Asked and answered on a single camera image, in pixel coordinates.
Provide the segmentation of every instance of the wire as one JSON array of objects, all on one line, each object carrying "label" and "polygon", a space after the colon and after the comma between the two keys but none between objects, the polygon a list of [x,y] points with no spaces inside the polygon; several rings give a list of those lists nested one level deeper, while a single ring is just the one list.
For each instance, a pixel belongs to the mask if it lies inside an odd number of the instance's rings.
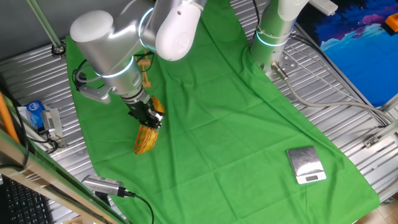
[{"label": "wire", "polygon": [[37,143],[48,143],[48,142],[51,142],[54,146],[53,146],[53,148],[52,148],[51,151],[47,152],[47,154],[51,154],[51,153],[55,152],[55,151],[58,149],[58,147],[59,147],[58,142],[57,142],[57,141],[54,141],[53,139],[51,139],[51,137],[50,137],[49,134],[47,134],[47,140],[46,140],[46,141],[39,141],[39,140],[32,139],[32,138],[29,138],[29,139],[30,139],[31,141],[37,142]]},{"label": "wire", "polygon": [[[293,34],[291,34],[291,35],[292,35],[292,36],[291,36],[290,38],[295,39],[295,40],[300,41],[300,42],[303,42],[304,44],[309,45],[313,50],[317,51],[317,52],[328,62],[328,64],[329,64],[328,66],[330,66],[340,77],[343,77],[343,75],[340,73],[340,71],[339,71],[339,70],[334,66],[334,64],[328,59],[328,57],[326,56],[326,54],[325,54],[322,50],[320,50],[320,49],[318,48],[318,46],[316,46],[315,44],[313,44],[313,43],[310,41],[310,39],[308,39],[308,38],[306,38],[306,37],[303,37],[303,36],[301,36],[301,35],[298,35],[297,33],[293,33]],[[307,55],[306,53],[302,52],[301,50],[298,50],[298,51],[299,51],[300,53],[302,53],[302,54],[304,54],[304,55],[306,55],[306,56],[309,57],[309,55]],[[322,80],[325,81],[327,84],[329,84],[326,80],[324,80],[323,78],[317,76],[316,74],[314,74],[313,72],[311,72],[310,70],[308,70],[307,68],[305,68],[301,63],[299,63],[298,61],[296,61],[296,59],[294,59],[294,58],[293,58],[291,55],[289,55],[286,51],[285,51],[285,53],[286,53],[290,58],[292,58],[296,63],[298,63],[302,68],[306,69],[307,71],[309,71],[310,73],[312,73],[312,74],[315,75],[316,77],[322,79]],[[354,99],[354,100],[360,102],[360,101],[357,100],[356,98],[353,98],[352,96],[349,96],[349,95],[347,95],[346,93],[343,93],[343,92],[340,91],[339,89],[335,88],[333,85],[331,85],[331,84],[329,84],[329,85],[332,86],[332,87],[333,87],[334,89],[336,89],[337,91],[339,91],[340,93],[342,93],[342,94],[344,94],[344,95],[350,97],[351,99]],[[383,121],[383,119],[380,118],[380,116],[379,116],[377,113],[375,113],[374,111],[371,111],[371,112],[374,113],[374,115],[377,116],[377,117],[381,120],[381,122],[382,122],[383,124],[385,124],[386,126],[388,125],[388,124],[386,124],[385,121]]]},{"label": "wire", "polygon": [[54,140],[50,139],[50,142],[52,142],[54,144],[54,148],[50,152],[47,153],[48,155],[50,155],[51,153],[54,153],[59,147],[57,141],[54,141]]},{"label": "wire", "polygon": [[313,107],[329,107],[329,106],[343,106],[343,105],[348,105],[348,106],[358,106],[358,107],[362,107],[368,110],[371,110],[377,114],[379,114],[380,116],[385,117],[388,121],[390,121],[391,123],[393,123],[395,120],[393,118],[391,118],[389,115],[387,115],[385,112],[382,112],[381,110],[378,110],[372,106],[369,105],[365,105],[363,103],[357,103],[357,102],[334,102],[334,103],[311,103],[308,101],[305,101],[303,98],[301,98],[296,91],[293,89],[292,84],[290,83],[289,79],[285,80],[286,85],[288,86],[288,88],[290,89],[290,91],[292,92],[292,94],[303,104],[308,105],[308,106],[313,106]]},{"label": "wire", "polygon": [[149,69],[150,69],[150,68],[152,68],[152,64],[153,64],[153,62],[154,62],[154,57],[155,57],[155,55],[153,55],[153,56],[152,56],[152,58],[150,59],[150,65],[149,65],[149,68],[148,68],[147,70],[144,70],[144,71],[141,71],[141,72],[148,72],[148,71],[149,71]]},{"label": "wire", "polygon": [[134,194],[133,197],[136,197],[136,198],[142,200],[143,202],[145,202],[145,204],[148,205],[149,210],[150,210],[150,214],[152,215],[152,224],[154,224],[154,222],[155,222],[155,215],[154,215],[154,211],[152,210],[152,207],[149,205],[149,203],[148,203],[145,199],[143,199],[142,197],[140,197],[140,196],[138,196],[138,195],[136,195],[136,194]]},{"label": "wire", "polygon": [[48,143],[48,142],[50,142],[50,139],[49,139],[49,138],[47,138],[46,141],[39,141],[39,140],[32,139],[32,138],[29,138],[29,140],[31,140],[31,141],[33,141],[33,142],[37,142],[37,143]]},{"label": "wire", "polygon": [[23,138],[24,138],[23,143],[25,144],[25,158],[24,158],[24,162],[22,163],[22,166],[25,169],[27,161],[29,159],[29,141],[28,141],[28,138],[27,138],[27,135],[26,135],[26,129],[25,129],[25,125],[24,125],[24,120],[22,119],[22,116],[21,116],[21,114],[18,111],[16,100],[12,99],[11,101],[12,101],[12,105],[15,108],[15,112],[17,114],[17,117],[18,117],[18,120],[19,120],[19,124],[20,124],[21,129],[22,129],[22,135],[23,135]]},{"label": "wire", "polygon": [[80,69],[77,70],[77,73],[76,73],[76,80],[78,80],[78,81],[81,82],[81,83],[91,83],[91,82],[93,82],[93,81],[100,80],[100,79],[104,76],[104,75],[99,75],[99,76],[97,76],[97,77],[95,77],[95,78],[92,78],[91,80],[82,80],[82,79],[80,78],[80,73],[81,73],[82,71],[86,70],[87,68],[90,68],[90,66],[88,65],[88,66],[86,66],[86,67],[84,67],[84,68],[80,68]]},{"label": "wire", "polygon": [[[304,55],[310,57],[309,55],[307,55],[306,53],[302,52],[301,50],[299,50],[299,51],[300,51],[300,53],[302,53],[302,54],[304,54]],[[331,86],[332,88],[334,88],[336,91],[340,92],[341,94],[343,94],[343,95],[345,95],[345,96],[348,96],[348,97],[351,98],[352,100],[355,100],[355,101],[358,101],[358,102],[359,102],[359,100],[357,100],[356,98],[353,98],[353,97],[350,96],[349,94],[344,93],[343,91],[337,89],[335,86],[333,86],[332,84],[328,83],[326,80],[324,80],[323,78],[319,77],[317,74],[315,74],[314,72],[312,72],[311,70],[309,70],[309,69],[307,69],[306,67],[304,67],[299,61],[297,61],[296,59],[294,59],[293,56],[291,56],[291,55],[290,55],[289,53],[287,53],[286,51],[284,51],[284,53],[287,54],[287,56],[289,56],[291,59],[293,59],[294,62],[296,62],[299,66],[301,66],[302,68],[304,68],[306,71],[310,72],[312,75],[314,75],[314,76],[317,77],[318,79],[324,81],[326,84],[328,84],[329,86]]]},{"label": "wire", "polygon": [[4,121],[4,125],[6,126],[8,135],[10,135],[13,138],[13,140],[15,140],[20,144],[21,142],[19,141],[17,132],[15,131],[15,127],[14,124],[12,123],[10,112],[8,110],[6,101],[4,101],[2,93],[0,93],[0,113]]},{"label": "wire", "polygon": [[[145,54],[136,54],[136,55],[134,55],[135,57],[140,57],[138,60],[137,60],[137,62],[139,62],[140,60],[142,60],[145,56],[149,56],[149,55],[155,55],[153,52],[148,52],[148,53],[145,53]],[[151,68],[151,66],[152,66],[152,61],[153,61],[153,56],[152,56],[152,60],[150,61],[150,67],[147,69],[147,70],[145,70],[145,71],[143,71],[143,72],[147,72],[150,68]],[[91,80],[83,80],[83,79],[81,79],[80,78],[80,73],[82,72],[82,71],[84,71],[84,70],[86,70],[87,68],[89,68],[89,66],[87,66],[87,67],[84,67],[83,68],[83,65],[85,64],[87,62],[87,59],[84,59],[84,61],[82,61],[82,63],[79,65],[79,67],[77,68],[77,72],[76,72],[76,75],[75,75],[75,79],[77,80],[77,81],[79,81],[80,83],[91,83],[91,82],[94,82],[94,81],[97,81],[97,80],[99,80],[99,79],[101,79],[104,75],[99,75],[98,77],[95,77],[95,78],[92,78]]]},{"label": "wire", "polygon": [[257,7],[256,0],[253,0],[254,4],[254,10],[256,10],[256,16],[257,16],[257,27],[260,25],[260,14],[259,14],[259,9]]}]

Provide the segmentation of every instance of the metal bracket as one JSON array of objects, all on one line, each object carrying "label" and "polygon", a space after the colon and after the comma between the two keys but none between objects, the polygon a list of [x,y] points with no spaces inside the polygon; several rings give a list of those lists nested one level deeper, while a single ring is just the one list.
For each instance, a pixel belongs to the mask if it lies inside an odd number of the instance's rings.
[{"label": "metal bracket", "polygon": [[280,67],[285,73],[293,72],[299,66],[291,57],[289,57],[285,52],[282,54],[282,60],[279,63]]},{"label": "metal bracket", "polygon": [[111,91],[112,87],[105,86],[104,88],[97,89],[88,85],[83,85],[80,87],[80,93],[92,100],[98,101],[100,103],[108,104],[111,102],[111,98],[109,97],[109,91]]},{"label": "metal bracket", "polygon": [[392,136],[395,140],[398,140],[398,134],[396,132],[398,132],[398,120],[371,136],[368,140],[363,142],[363,144],[367,148],[370,148],[371,146],[381,142],[383,139],[388,138],[389,136]]}]

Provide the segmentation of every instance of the blue painting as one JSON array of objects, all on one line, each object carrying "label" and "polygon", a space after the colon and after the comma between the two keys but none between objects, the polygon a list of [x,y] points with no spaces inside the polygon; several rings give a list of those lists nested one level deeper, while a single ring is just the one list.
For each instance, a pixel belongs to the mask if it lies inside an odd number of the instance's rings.
[{"label": "blue painting", "polygon": [[398,94],[398,34],[382,28],[398,13],[398,2],[334,2],[334,16],[307,6],[298,23],[373,106],[382,106]]}]

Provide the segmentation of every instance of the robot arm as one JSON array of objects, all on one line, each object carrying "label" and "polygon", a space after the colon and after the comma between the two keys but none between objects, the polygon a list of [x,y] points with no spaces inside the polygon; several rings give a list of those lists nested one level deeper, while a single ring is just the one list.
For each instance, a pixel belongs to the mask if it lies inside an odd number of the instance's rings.
[{"label": "robot arm", "polygon": [[149,49],[166,60],[179,60],[190,50],[206,0],[131,1],[117,17],[91,11],[76,19],[70,35],[88,63],[104,81],[101,90],[83,85],[86,97],[109,103],[119,95],[142,125],[159,129],[163,114],[154,109],[142,87],[134,54]]}]

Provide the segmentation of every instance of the black cable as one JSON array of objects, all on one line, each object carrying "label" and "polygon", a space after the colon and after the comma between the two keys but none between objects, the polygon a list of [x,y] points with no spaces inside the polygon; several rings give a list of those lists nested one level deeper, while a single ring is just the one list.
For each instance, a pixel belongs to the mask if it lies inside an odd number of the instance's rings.
[{"label": "black cable", "polygon": [[154,62],[154,57],[155,57],[155,55],[153,55],[152,58],[151,58],[151,60],[150,60],[149,68],[148,68],[147,70],[142,71],[142,72],[148,72],[149,69],[152,68],[152,64],[153,64],[153,62]]},{"label": "black cable", "polygon": [[32,139],[32,138],[29,138],[29,140],[31,140],[31,141],[33,141],[33,142],[37,142],[37,143],[48,143],[48,142],[50,142],[50,139],[49,139],[49,138],[47,138],[46,141],[39,141],[39,140]]},{"label": "black cable", "polygon": [[145,204],[148,205],[149,210],[150,210],[150,214],[152,215],[152,224],[154,224],[154,222],[155,222],[155,215],[154,215],[154,211],[152,210],[152,207],[149,205],[149,203],[148,203],[145,199],[143,199],[142,197],[140,197],[140,196],[138,196],[138,195],[136,195],[136,194],[134,194],[133,197],[136,197],[136,198],[142,200],[143,202],[145,202]]},{"label": "black cable", "polygon": [[21,125],[21,129],[22,129],[22,135],[23,135],[23,139],[24,139],[23,143],[25,145],[25,153],[26,153],[25,154],[25,158],[24,158],[24,162],[22,163],[22,167],[25,169],[27,161],[29,159],[29,141],[28,141],[28,138],[27,138],[27,135],[26,135],[26,129],[25,129],[25,125],[24,125],[24,120],[22,119],[22,116],[21,116],[21,114],[18,111],[15,99],[12,99],[11,101],[12,101],[12,105],[15,108],[15,112],[17,114],[17,117],[18,117],[18,120],[19,120],[19,124]]},{"label": "black cable", "polygon": [[256,0],[253,0],[253,5],[254,5],[254,10],[256,11],[256,16],[257,16],[257,26],[256,26],[256,29],[254,30],[254,34],[253,34],[253,38],[254,38],[254,36],[256,35],[256,32],[260,26],[260,14],[259,14],[259,9],[257,7]]},{"label": "black cable", "polygon": [[56,142],[56,141],[54,141],[52,139],[50,139],[50,142],[54,144],[54,148],[50,152],[47,153],[48,155],[50,155],[51,153],[55,152],[58,149],[58,147],[59,147],[58,142]]},{"label": "black cable", "polygon": [[54,141],[53,139],[51,139],[49,134],[47,134],[47,140],[46,141],[39,141],[39,140],[32,139],[32,138],[29,138],[29,139],[31,141],[37,142],[37,143],[48,143],[48,142],[51,142],[54,146],[53,146],[53,149],[51,151],[49,151],[47,154],[51,154],[51,153],[55,152],[58,149],[58,147],[59,147],[58,142]]},{"label": "black cable", "polygon": [[254,4],[254,10],[256,11],[256,16],[257,16],[257,26],[259,26],[260,25],[260,14],[259,14],[259,9],[257,7],[256,0],[253,0],[253,4]]}]

